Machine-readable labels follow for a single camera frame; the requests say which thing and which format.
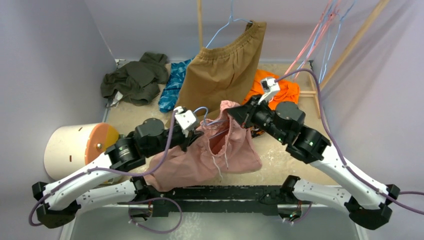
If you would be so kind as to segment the light blue wire hanger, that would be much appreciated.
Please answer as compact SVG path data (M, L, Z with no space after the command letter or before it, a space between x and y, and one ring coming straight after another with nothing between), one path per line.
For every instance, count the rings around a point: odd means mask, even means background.
M204 115L203 115L203 121L202 121L202 123L201 123L201 127L202 128L204 128L204 127L206 127L206 126L212 126L212 125L214 125L214 124L218 124L218 123L226 123L226 122L228 122L229 120L214 120L214 121L207 121L207 119L206 119L206 116L207 116L207 114L209 113L209 109L206 107L206 106L200 106L200 107L198 107L197 109L195 109L194 111L193 111L193 113L194 114L196 114L197 112L199 112L200 110L205 110L205 113L204 113ZM220 131L220 132L217 132L217 133L215 133L214 135L212 135L212 136L210 136L209 137L209 139L213 139L213 138L215 138L215 137L217 137L217 136L219 136L219 135L221 135L221 134L224 134L226 131L228 131L229 130L229 128L227 127L226 129L224 129L224 130L222 130L222 131Z

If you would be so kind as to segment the pink shorts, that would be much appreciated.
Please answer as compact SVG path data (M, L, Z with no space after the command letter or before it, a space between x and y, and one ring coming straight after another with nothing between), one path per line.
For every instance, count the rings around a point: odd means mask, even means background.
M220 104L220 113L216 119L209 121L228 120L228 122L216 123L211 126L198 127L204 132L188 148L187 152L175 146L155 155L149 162L149 168L158 167L152 174L144 177L147 184L160 192L167 192L174 188L191 187L212 180L219 176L217 168L213 164L210 148L217 156L217 164L221 167L222 174L245 174L261 169L262 161L254 149L251 131L242 128L231 116L227 109L239 106L238 103L223 100ZM215 133L229 128L225 133L209 139ZM229 168L226 168L224 150L222 146L228 144Z

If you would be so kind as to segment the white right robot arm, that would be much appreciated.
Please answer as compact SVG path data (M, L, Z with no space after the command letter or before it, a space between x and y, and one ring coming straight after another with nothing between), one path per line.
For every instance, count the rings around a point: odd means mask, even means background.
M280 102L275 109L255 95L244 105L229 108L227 113L242 127L258 127L286 147L291 157L325 173L338 187L320 185L290 175L279 196L267 193L267 204L288 204L296 200L317 203L339 210L357 225L376 230L392 216L390 204L400 189L374 180L339 156L336 147L319 131L305 125L305 113L291 101Z

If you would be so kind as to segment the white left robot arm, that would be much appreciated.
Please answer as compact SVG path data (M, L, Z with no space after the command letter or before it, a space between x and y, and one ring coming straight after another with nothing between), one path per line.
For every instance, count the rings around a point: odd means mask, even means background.
M29 224L54 229L79 214L106 205L164 201L165 197L147 186L145 173L133 173L133 169L144 165L146 158L166 155L172 147L186 150L202 135L198 125L198 119L188 113L174 115L169 128L161 120L149 118L69 176L52 183L33 184L32 194L37 202L29 213Z

